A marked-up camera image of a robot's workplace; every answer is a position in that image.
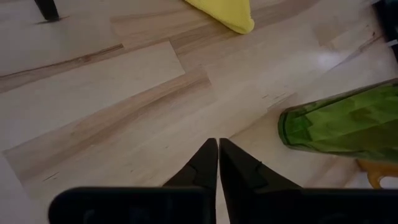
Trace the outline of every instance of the wooden floor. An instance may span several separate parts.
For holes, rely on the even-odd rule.
[[[0,15],[19,4],[0,3]],[[304,187],[357,187],[352,159],[287,149],[276,122],[286,107],[397,76],[370,1],[252,0],[248,35],[183,1],[57,4],[70,18],[30,28],[52,48],[21,51],[40,48],[23,33],[9,40],[16,56],[2,55],[0,223],[46,223],[70,187],[162,185],[207,138],[230,138]],[[16,29],[10,18],[2,30]]]

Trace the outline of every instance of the green glass vase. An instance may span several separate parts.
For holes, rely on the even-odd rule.
[[[288,108],[278,129],[292,149],[398,162],[398,80]]]

